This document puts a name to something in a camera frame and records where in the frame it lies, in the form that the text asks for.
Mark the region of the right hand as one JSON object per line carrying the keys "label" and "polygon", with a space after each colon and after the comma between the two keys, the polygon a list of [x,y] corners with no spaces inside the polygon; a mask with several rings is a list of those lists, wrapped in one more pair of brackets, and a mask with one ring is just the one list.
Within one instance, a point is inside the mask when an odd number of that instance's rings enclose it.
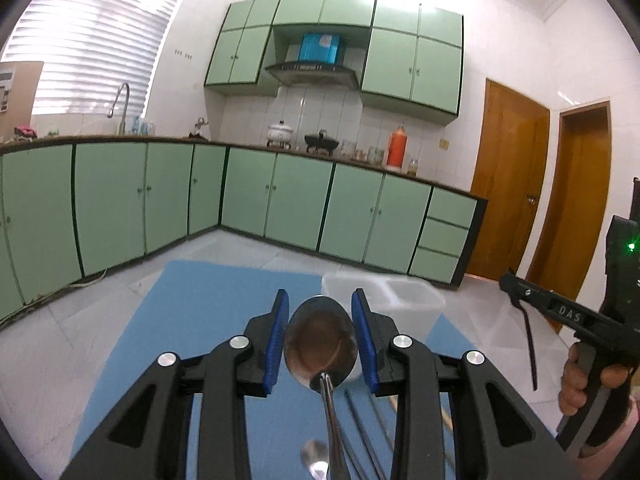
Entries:
{"label": "right hand", "polygon": [[[585,390],[588,385],[588,375],[578,366],[579,357],[578,344],[573,344],[568,350],[558,396],[560,411],[565,416],[576,415],[587,402]],[[601,384],[605,388],[616,389],[626,382],[629,374],[630,368],[622,364],[610,365],[602,370]]]}

